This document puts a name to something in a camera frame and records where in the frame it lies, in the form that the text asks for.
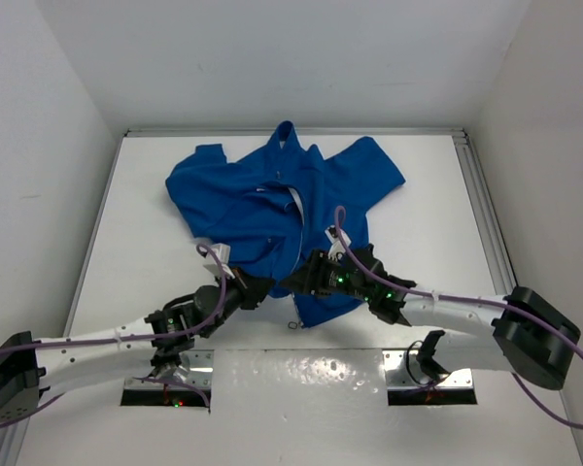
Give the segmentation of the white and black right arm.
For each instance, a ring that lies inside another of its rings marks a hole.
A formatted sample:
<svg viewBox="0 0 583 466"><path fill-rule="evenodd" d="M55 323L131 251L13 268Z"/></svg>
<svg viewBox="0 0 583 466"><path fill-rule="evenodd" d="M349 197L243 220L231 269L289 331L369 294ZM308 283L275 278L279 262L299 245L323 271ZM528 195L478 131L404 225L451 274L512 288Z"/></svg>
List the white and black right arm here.
<svg viewBox="0 0 583 466"><path fill-rule="evenodd" d="M445 298L388 274L372 246L351 256L314 250L281 285L306 296L355 298L387 324L430 327L413 363L424 382L479 369L511 372L560 390L581 336L572 321L528 287L487 298Z"/></svg>

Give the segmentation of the blue zip-up jacket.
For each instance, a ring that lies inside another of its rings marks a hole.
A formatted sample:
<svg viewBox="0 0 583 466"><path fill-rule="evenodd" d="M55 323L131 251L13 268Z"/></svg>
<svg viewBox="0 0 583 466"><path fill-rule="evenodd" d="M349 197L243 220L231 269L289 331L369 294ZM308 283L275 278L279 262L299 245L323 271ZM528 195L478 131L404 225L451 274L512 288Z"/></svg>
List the blue zip-up jacket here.
<svg viewBox="0 0 583 466"><path fill-rule="evenodd" d="M193 237L229 245L229 265L280 282L313 250L329 249L326 231L339 206L352 249L366 247L367 213L405 182L373 138L325 158L283 121L264 146L235 162L220 144L197 147L165 185Z"/></svg>

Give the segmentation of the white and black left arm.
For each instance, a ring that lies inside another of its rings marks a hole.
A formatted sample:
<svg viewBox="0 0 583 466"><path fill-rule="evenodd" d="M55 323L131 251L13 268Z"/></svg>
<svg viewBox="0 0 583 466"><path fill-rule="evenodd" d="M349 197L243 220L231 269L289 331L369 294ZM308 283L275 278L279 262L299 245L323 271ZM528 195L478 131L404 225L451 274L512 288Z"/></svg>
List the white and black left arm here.
<svg viewBox="0 0 583 466"><path fill-rule="evenodd" d="M0 346L0 428L77 388L112 379L158 377L183 352L211 337L237 310L254 310L274 280L240 268L134 321L85 335L13 334Z"/></svg>

